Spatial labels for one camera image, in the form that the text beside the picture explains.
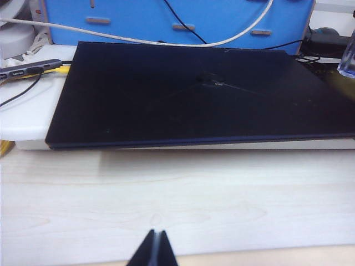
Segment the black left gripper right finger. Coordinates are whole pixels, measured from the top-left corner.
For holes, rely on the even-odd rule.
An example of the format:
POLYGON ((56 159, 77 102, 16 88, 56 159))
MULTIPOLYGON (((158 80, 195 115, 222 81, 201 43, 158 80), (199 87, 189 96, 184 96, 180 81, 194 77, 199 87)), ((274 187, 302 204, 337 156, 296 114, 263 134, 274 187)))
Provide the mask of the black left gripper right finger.
POLYGON ((156 265, 158 266, 178 266, 175 254, 165 231, 159 233, 158 253, 156 255, 156 265))

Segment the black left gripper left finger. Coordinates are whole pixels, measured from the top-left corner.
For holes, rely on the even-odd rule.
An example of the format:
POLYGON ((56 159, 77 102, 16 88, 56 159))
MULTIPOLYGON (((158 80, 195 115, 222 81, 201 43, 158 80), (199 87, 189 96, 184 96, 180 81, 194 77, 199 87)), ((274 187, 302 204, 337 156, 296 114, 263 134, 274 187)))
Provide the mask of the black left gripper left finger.
POLYGON ((128 266, 146 266, 151 260, 155 231, 151 229, 128 262, 128 266))

